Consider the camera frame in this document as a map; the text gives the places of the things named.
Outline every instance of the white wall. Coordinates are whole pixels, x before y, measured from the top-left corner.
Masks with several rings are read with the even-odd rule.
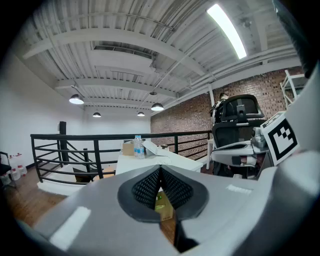
[[[84,111],[72,105],[32,73],[12,52],[0,74],[0,150],[21,153],[24,164],[34,162],[30,134],[57,134],[59,121],[67,134],[84,134]],[[37,140],[36,145],[50,141]]]
[[[88,135],[110,135],[110,134],[149,134],[150,133],[150,117],[124,114],[105,114],[101,113],[100,118],[92,117],[90,114],[85,116],[85,131]],[[99,149],[111,150],[121,149],[123,140],[105,140],[99,142]],[[94,149],[91,141],[86,142],[88,150]],[[101,153],[101,161],[117,160],[119,152]],[[89,158],[94,161],[93,153],[89,154]]]
[[[57,134],[58,123],[67,122],[68,135],[107,135],[150,133],[150,117],[101,113],[88,115],[77,105],[49,87],[12,52],[2,64],[0,74],[0,151],[21,153],[24,164],[34,162],[30,134]],[[35,140],[35,145],[55,141]],[[90,141],[70,141],[77,149],[94,149]],[[100,149],[120,149],[123,140],[101,141]],[[101,153],[102,161],[118,159],[118,152]],[[53,159],[57,153],[45,156]],[[89,158],[95,160],[94,154]]]

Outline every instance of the plastic jug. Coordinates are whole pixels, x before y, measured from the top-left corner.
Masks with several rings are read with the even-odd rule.
[[[22,158],[22,154],[18,153],[18,155],[16,155],[15,158],[16,158],[17,168],[18,168],[20,174],[22,176],[25,176],[27,174],[27,168],[24,167],[24,165],[23,165],[24,161]]]

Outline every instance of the brick wall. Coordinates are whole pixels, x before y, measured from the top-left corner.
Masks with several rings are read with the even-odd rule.
[[[290,75],[303,74],[300,66],[289,68],[288,71]],[[219,100],[221,93],[226,93],[229,97],[252,94],[256,97],[264,113],[264,119],[269,119],[275,113],[286,110],[285,98],[280,87],[280,83],[285,80],[285,77],[285,70],[280,69],[230,83],[213,90],[214,102]],[[293,98],[292,91],[287,90],[286,94],[289,98]]]
[[[289,68],[291,75],[302,74],[301,67]],[[285,99],[280,87],[280,83],[285,79],[285,70],[277,70],[261,75],[256,75],[244,80],[230,83],[224,87],[213,90],[215,102],[219,99],[220,93],[224,92],[229,97],[239,94],[252,94],[256,97],[264,118],[269,119],[278,111],[286,110]],[[186,100],[178,105],[166,109],[151,117],[152,133],[173,133],[173,132],[192,132],[207,131],[212,129],[209,109],[211,108],[210,96],[208,93]],[[192,136],[181,136],[179,142],[206,138],[208,135],[199,134]],[[152,139],[157,144],[170,144],[173,138]],[[207,141],[200,140],[191,143],[180,144],[178,149],[183,150],[193,146],[202,145],[194,149],[180,152],[179,155],[188,156],[195,152],[205,150]],[[174,146],[170,146],[170,151],[174,151]],[[197,159],[206,155],[207,152],[196,154],[191,159]]]
[[[192,132],[192,131],[208,131],[212,129],[209,109],[211,101],[209,94],[201,94],[197,97],[186,100],[178,105],[166,109],[151,117],[151,132],[152,133],[175,133],[175,132]],[[207,134],[197,134],[190,136],[179,136],[178,142],[185,142],[207,138]],[[170,144],[174,142],[173,137],[154,138],[152,142],[157,145]],[[183,150],[194,146],[202,145],[194,149],[180,152],[179,155],[188,156],[193,153],[205,150],[207,141],[200,140],[190,143],[179,144],[178,149]],[[175,147],[170,146],[170,151],[174,151]],[[207,152],[202,152],[191,156],[191,159],[196,159],[205,155]]]

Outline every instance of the black mesh pad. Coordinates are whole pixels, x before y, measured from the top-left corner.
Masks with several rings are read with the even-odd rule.
[[[158,169],[136,183],[132,188],[134,199],[150,209],[155,208],[156,196],[161,182],[159,174],[160,170]]]
[[[174,209],[184,205],[193,195],[190,185],[162,169],[161,187]]]
[[[160,186],[175,209],[178,221],[197,217],[209,199],[208,191],[201,183],[168,166],[156,165],[124,182],[118,190],[118,202],[137,221],[160,222],[159,214],[154,211]]]

